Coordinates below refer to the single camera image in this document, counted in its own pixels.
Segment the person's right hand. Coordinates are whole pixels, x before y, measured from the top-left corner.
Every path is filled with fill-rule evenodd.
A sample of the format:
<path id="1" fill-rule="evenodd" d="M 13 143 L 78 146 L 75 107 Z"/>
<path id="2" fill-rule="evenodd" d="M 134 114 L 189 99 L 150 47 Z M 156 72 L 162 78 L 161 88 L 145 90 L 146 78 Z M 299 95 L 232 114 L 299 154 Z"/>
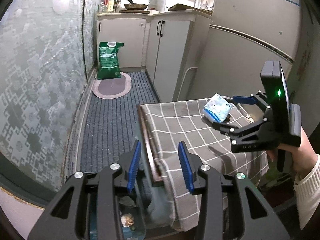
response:
<path id="1" fill-rule="evenodd" d="M 312 171 L 318 160 L 318 156 L 314 152 L 303 128 L 301 128 L 301 142 L 299 147 L 280 144 L 277 149 L 267 150 L 266 153 L 271 160 L 274 161 L 277 158 L 279 150 L 292 153 L 293 169 L 301 180 Z"/>

